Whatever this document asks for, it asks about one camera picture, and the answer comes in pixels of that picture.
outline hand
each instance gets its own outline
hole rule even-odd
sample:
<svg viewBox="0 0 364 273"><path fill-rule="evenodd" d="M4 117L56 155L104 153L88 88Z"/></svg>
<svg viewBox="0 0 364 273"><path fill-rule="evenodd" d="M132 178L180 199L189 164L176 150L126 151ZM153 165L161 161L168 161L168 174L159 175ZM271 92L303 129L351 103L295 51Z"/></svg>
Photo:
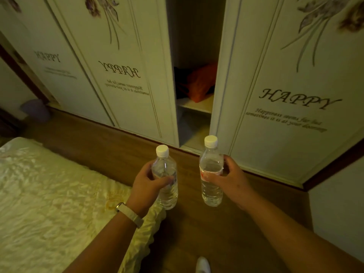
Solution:
<svg viewBox="0 0 364 273"><path fill-rule="evenodd" d="M230 170L227 176L219 176L215 174L204 174L203 177L219 186L222 191L233 201L239 208L246 209L246 201L248 196L254 193L243 170L235 163L235 161L227 155L224 159Z"/></svg>
<svg viewBox="0 0 364 273"><path fill-rule="evenodd" d="M159 190L172 183L174 177L166 176L160 179L153 179L151 167L153 161L146 163L135 177L133 188L126 206L143 218L147 215L149 208L157 199Z"/></svg>

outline foot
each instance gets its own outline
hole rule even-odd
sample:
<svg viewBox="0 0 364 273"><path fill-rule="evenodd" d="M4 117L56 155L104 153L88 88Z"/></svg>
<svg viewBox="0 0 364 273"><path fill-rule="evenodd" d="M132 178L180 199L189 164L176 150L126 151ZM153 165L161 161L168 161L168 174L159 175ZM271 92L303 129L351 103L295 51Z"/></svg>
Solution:
<svg viewBox="0 0 364 273"><path fill-rule="evenodd" d="M210 265L206 258L198 258L196 264L196 273L211 273Z"/></svg>

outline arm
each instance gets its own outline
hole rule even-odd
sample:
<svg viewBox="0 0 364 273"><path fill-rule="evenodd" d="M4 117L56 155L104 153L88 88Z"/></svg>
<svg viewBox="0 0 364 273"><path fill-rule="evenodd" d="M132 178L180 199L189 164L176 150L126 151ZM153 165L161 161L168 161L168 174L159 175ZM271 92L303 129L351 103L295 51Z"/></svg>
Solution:
<svg viewBox="0 0 364 273"><path fill-rule="evenodd" d="M152 164L153 161L150 161L140 170L126 202L126 206L141 218L147 215L159 190L173 180L173 177L163 177L152 181L150 173ZM136 227L135 223L123 213L117 213L64 273L117 272Z"/></svg>
<svg viewBox="0 0 364 273"><path fill-rule="evenodd" d="M243 171L229 156L226 177L206 176L245 210L261 229L287 267L298 272L364 272L364 264L330 242L298 224L275 205L258 195Z"/></svg>

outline white wristband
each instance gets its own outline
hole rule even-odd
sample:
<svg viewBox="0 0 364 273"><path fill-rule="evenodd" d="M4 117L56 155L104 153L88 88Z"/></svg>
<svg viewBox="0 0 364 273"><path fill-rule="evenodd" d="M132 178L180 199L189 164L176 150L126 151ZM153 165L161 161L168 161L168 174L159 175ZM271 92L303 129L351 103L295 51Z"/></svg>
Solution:
<svg viewBox="0 0 364 273"><path fill-rule="evenodd" d="M133 221L137 228L139 229L142 227L144 220L140 218L132 209L130 209L128 206L126 206L123 202L120 202L116 208L116 212L122 212L125 216L127 216L131 221Z"/></svg>

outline water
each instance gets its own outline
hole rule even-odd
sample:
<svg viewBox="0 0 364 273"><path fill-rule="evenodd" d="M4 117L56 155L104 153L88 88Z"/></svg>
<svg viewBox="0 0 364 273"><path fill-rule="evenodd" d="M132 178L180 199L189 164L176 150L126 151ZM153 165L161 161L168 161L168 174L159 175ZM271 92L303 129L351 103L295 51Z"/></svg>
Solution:
<svg viewBox="0 0 364 273"><path fill-rule="evenodd" d="M159 191L157 201L166 209L170 210L176 206L178 199L178 181L177 181L177 165L170 158L157 158L152 165L152 173L155 179L164 176L174 176L174 180L170 185L165 186Z"/></svg>
<svg viewBox="0 0 364 273"><path fill-rule="evenodd" d="M207 182L203 179L204 173L221 175L224 164L224 158L219 157L218 160L203 159L203 155L200 160L200 172L201 172L201 189L203 201L211 207L219 206L222 201L223 192L218 186Z"/></svg>

